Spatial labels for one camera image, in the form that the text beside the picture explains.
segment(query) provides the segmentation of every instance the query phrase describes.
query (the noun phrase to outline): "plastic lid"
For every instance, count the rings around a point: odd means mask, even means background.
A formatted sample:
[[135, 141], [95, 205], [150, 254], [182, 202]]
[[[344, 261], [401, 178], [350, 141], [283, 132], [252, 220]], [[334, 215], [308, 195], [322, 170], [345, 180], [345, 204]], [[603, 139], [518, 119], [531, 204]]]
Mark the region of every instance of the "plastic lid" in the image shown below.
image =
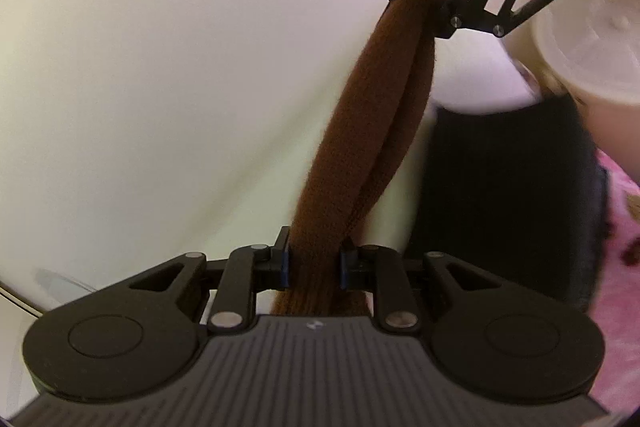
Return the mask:
[[556, 0], [534, 18], [533, 36], [569, 88], [640, 104], [640, 0]]

